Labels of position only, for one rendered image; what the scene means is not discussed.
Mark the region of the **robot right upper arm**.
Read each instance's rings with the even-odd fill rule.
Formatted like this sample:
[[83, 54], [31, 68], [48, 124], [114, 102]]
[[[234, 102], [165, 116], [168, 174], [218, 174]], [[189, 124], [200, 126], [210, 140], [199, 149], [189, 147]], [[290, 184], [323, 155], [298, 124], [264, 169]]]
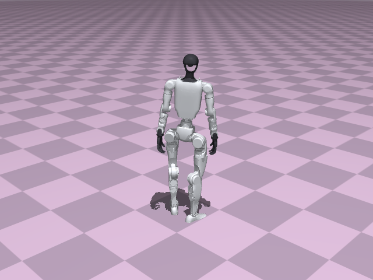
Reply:
[[213, 114], [213, 106], [214, 106], [214, 93], [213, 93], [213, 86], [211, 83], [202, 82], [202, 90], [205, 95], [206, 107], [205, 114], [207, 116], [214, 116]]

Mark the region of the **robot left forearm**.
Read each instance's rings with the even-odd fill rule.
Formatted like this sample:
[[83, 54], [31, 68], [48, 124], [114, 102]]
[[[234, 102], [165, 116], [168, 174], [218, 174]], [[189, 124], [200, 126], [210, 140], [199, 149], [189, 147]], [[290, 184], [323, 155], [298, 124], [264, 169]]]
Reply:
[[165, 127], [166, 127], [168, 114], [166, 112], [162, 112], [162, 108], [163, 108], [163, 104], [161, 105], [161, 109], [160, 109], [160, 115], [159, 115], [160, 118], [159, 118], [159, 123], [158, 123], [157, 130], [160, 128], [162, 130], [162, 134], [163, 134], [165, 132]]

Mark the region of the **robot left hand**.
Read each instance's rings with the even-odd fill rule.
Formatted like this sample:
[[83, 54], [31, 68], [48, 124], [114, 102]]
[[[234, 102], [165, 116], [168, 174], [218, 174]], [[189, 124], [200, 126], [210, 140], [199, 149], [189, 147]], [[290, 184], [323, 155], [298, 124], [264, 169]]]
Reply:
[[163, 139], [162, 139], [162, 136], [164, 136], [164, 134], [162, 134], [162, 130], [159, 128], [157, 130], [157, 149], [159, 152], [161, 153], [165, 153], [165, 151], [162, 149], [162, 145], [165, 147], [165, 145], [163, 144]]

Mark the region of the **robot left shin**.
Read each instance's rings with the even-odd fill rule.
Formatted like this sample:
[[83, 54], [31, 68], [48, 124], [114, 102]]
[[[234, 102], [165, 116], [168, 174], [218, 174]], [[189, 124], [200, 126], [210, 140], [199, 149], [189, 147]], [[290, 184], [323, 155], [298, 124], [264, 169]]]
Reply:
[[169, 190], [171, 194], [171, 206], [176, 205], [176, 195], [178, 190], [178, 179], [177, 177], [171, 178], [171, 167], [168, 168], [168, 178], [169, 178]]

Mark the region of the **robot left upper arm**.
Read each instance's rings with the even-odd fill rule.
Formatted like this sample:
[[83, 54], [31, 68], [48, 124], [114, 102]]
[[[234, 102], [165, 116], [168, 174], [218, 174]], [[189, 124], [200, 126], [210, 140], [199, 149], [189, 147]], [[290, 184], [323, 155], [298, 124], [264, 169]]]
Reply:
[[164, 94], [163, 94], [163, 112], [170, 112], [171, 110], [171, 97], [172, 97], [172, 90], [174, 89], [176, 83], [176, 79], [170, 79], [166, 82], [164, 86]]

